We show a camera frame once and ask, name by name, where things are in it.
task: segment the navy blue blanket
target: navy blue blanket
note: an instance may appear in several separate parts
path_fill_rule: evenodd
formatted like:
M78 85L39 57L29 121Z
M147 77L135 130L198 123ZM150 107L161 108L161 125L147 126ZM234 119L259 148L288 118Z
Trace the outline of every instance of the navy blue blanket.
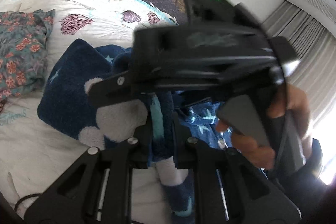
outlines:
M95 108L88 103L92 84L127 70L131 48L116 45L93 48L77 39L54 66L45 87L38 117L58 131L88 146L106 149L131 137L136 127L145 124L150 111L153 123L152 161L166 190L175 222L193 223L193 184L188 170L177 170L172 156L172 112L188 126L193 136L211 147L223 148L225 140L231 146L228 133L218 133L215 111L218 104L203 103L176 109L171 92L149 95L145 100L133 100Z

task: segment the folded clothing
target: folded clothing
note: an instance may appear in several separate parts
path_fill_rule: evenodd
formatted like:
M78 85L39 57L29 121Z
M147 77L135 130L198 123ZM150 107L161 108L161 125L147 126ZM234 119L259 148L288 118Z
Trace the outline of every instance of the folded clothing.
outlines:
M38 117L89 146L111 148L131 137L136 127L145 124L147 113L152 117L153 137L151 161L157 171L171 208L174 223L192 223L194 207L193 175L190 170L177 170L173 162L172 113L191 134L211 147L221 148L219 140L230 146L228 134L217 133L215 115L218 104L203 103L175 109L171 92L143 95L137 100L95 108L87 93L94 83L128 69L131 48L108 45L93 48L77 39L54 66L38 106Z
M0 101L44 85L55 10L0 12Z

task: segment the black sleeve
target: black sleeve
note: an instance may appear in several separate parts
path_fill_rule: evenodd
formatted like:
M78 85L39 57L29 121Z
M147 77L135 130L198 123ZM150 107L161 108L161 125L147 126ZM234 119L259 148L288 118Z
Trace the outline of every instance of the black sleeve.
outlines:
M321 169L321 146L318 140L313 139L312 154L305 166L280 181L285 194L300 209L302 217L310 215L318 207L327 190L327 185L318 178Z

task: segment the air vent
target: air vent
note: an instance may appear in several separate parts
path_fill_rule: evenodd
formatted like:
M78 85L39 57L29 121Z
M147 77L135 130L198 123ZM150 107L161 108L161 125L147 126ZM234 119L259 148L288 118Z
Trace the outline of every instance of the air vent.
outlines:
M320 10L336 24L336 10L327 4L324 0L305 0L315 8Z

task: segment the human hand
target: human hand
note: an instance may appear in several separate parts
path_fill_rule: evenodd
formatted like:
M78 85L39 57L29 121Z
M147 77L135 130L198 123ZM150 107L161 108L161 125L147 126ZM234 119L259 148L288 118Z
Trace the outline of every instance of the human hand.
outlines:
M310 129L310 109L308 98L304 91L293 85L282 85L279 87L271 105L267 109L270 118L278 118L285 114L285 92L287 87L287 109L293 112L293 119L297 132L301 139L303 154L308 159L311 155L312 137ZM225 131L228 125L224 121L219 121L216 130ZM241 151L253 165L259 168L272 169L274 166L275 151L269 146L258 146L256 140L249 136L244 136L236 132L231 136L232 146Z

